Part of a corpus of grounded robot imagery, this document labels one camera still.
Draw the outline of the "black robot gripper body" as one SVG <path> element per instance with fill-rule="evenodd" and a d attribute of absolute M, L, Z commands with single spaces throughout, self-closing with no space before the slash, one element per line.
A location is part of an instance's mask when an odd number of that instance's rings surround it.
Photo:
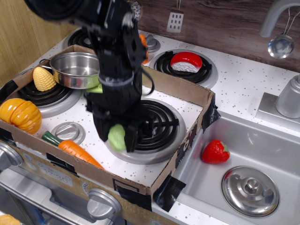
<path fill-rule="evenodd" d="M 87 111 L 93 114 L 94 124 L 101 126 L 108 121 L 106 113 L 122 116 L 142 95 L 142 73 L 134 74 L 133 81 L 119 87 L 102 85 L 102 93 L 86 92 Z"/>

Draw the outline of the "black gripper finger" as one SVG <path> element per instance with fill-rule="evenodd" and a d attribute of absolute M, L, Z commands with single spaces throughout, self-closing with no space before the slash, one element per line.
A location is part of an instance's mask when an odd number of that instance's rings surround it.
<path fill-rule="evenodd" d="M 93 120 L 98 136 L 106 142 L 111 127 L 115 125 L 110 111 L 93 111 Z"/>
<path fill-rule="evenodd" d="M 125 144 L 127 152 L 134 152 L 143 137 L 143 121 L 131 120 L 125 129 Z"/>

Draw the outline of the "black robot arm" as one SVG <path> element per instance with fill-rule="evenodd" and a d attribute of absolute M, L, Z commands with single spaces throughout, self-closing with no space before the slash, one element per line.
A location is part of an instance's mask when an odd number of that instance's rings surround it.
<path fill-rule="evenodd" d="M 121 124 L 126 149 L 134 151 L 142 137 L 143 117 L 134 110 L 141 104 L 146 48 L 130 4 L 124 0 L 28 0 L 26 5 L 44 20 L 72 23 L 87 31 L 98 58 L 103 92 L 87 92 L 86 108 L 103 141 L 112 126 Z"/>

